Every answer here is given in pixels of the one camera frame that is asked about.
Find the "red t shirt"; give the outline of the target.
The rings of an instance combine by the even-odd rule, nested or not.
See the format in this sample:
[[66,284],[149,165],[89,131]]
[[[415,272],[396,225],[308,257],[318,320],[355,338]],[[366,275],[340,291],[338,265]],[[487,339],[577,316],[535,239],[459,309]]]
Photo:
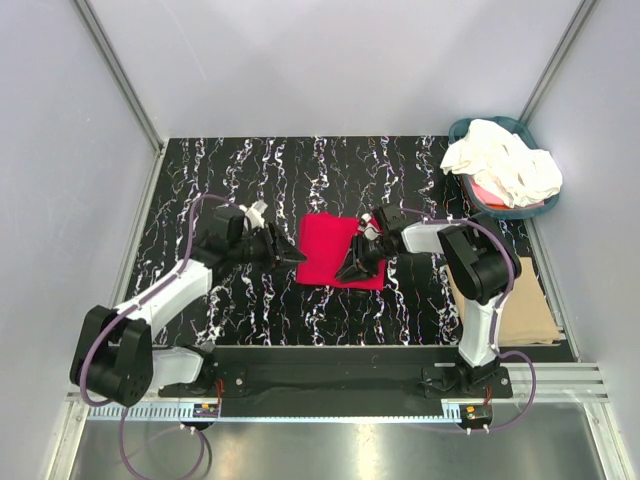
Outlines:
[[359,219],[330,213],[307,213],[299,228],[299,251],[307,258],[298,265],[296,282],[305,286],[352,288],[365,291],[384,289],[386,261],[379,263],[373,278],[341,283],[335,275],[344,263],[351,238],[358,231]]

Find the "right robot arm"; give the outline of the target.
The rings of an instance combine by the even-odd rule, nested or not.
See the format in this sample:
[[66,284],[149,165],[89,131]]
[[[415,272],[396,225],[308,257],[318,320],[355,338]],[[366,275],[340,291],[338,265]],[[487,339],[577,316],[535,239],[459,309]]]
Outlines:
[[504,306],[522,267],[496,222],[484,213],[467,219],[431,219],[423,212],[388,204],[359,220],[345,259],[335,274],[340,283],[374,277],[379,263],[400,255],[445,257],[465,299],[463,334],[456,362],[423,380],[431,394],[482,396],[509,358],[499,347]]

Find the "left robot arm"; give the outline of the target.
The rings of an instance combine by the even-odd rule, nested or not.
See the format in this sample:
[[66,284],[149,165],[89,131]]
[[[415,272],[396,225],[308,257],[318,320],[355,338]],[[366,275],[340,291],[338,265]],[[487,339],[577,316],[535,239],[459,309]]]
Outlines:
[[196,396],[215,386],[209,347],[162,347],[162,329],[244,265],[291,270],[306,256],[264,218],[267,205],[198,205],[190,212],[186,252],[157,282],[113,307],[97,305],[83,321],[70,380],[92,407],[131,407],[150,390],[183,386]]

